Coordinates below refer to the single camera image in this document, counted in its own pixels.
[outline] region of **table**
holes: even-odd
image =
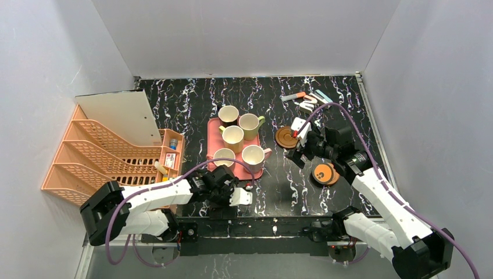
[[[275,142],[278,128],[290,126],[295,117],[307,118],[298,103],[282,102],[280,96],[300,91],[321,90],[344,106],[363,134],[366,144],[380,167],[383,160],[355,76],[259,77],[259,78],[189,78],[140,80],[145,89],[159,128],[171,128],[185,138],[183,170],[206,160],[207,122],[217,117],[223,105],[234,105],[240,114],[265,116],[260,128],[260,145],[273,154],[265,163],[263,176],[252,190],[251,206],[240,206],[241,216],[310,216],[330,215],[352,205],[366,215],[378,212],[366,198],[344,179],[332,187],[319,188],[310,180],[310,169],[322,159],[314,159],[303,170],[285,158],[287,151]],[[317,125],[334,127],[349,124],[337,108],[324,110],[315,118]],[[356,135],[356,146],[362,147]],[[207,216],[207,202],[180,206],[179,216]]]

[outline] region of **red tray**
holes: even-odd
[[[219,149],[224,148],[223,137],[221,133],[219,133],[219,126],[221,126],[219,118],[212,118],[207,123],[207,154],[210,156],[214,155],[214,153]],[[243,141],[243,148],[247,147],[248,145],[260,146],[259,135],[257,135],[252,141]],[[241,158],[241,152],[236,154],[236,159],[243,162],[243,159]],[[216,165],[214,163],[209,163],[207,165],[208,170],[213,170],[215,168]],[[242,165],[238,163],[234,164],[233,173],[240,180],[252,179],[252,175],[247,170],[245,170]],[[253,174],[253,176],[255,176],[255,179],[257,179],[262,176],[262,174],[263,169],[260,170],[258,173]]]

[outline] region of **cup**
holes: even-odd
[[[262,149],[258,145],[249,145],[241,152],[243,162],[248,165],[253,173],[258,173],[262,169],[262,164],[272,154],[270,148]]]
[[[240,153],[243,150],[243,130],[238,126],[224,128],[219,127],[219,132],[223,134],[224,146],[231,149],[234,153]]]
[[[234,152],[229,149],[229,148],[221,148],[218,151],[214,153],[214,155],[207,154],[206,155],[207,160],[211,159],[219,159],[219,158],[228,158],[228,159],[236,159],[236,156]],[[214,161],[213,162],[217,167],[221,166],[222,164],[225,165],[226,167],[229,167],[231,170],[234,169],[234,163],[233,161]]]
[[[247,113],[242,115],[238,122],[245,133],[245,140],[251,141],[259,134],[259,128],[265,122],[265,117]]]
[[[227,128],[238,125],[238,116],[240,116],[240,112],[234,106],[224,106],[219,110],[218,116],[221,121],[221,126]]]

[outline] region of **orange basket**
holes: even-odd
[[[174,166],[167,168],[168,177],[177,177],[184,138],[169,129],[160,133],[161,146],[135,146],[96,120],[87,119],[77,105],[41,189],[81,206],[108,181],[125,186],[162,181],[154,162],[163,163],[167,153],[176,154]],[[176,150],[168,146],[172,138],[178,140]]]

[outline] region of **small bottle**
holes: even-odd
[[[170,148],[176,150],[176,145],[178,145],[178,140],[174,138],[170,139]]]

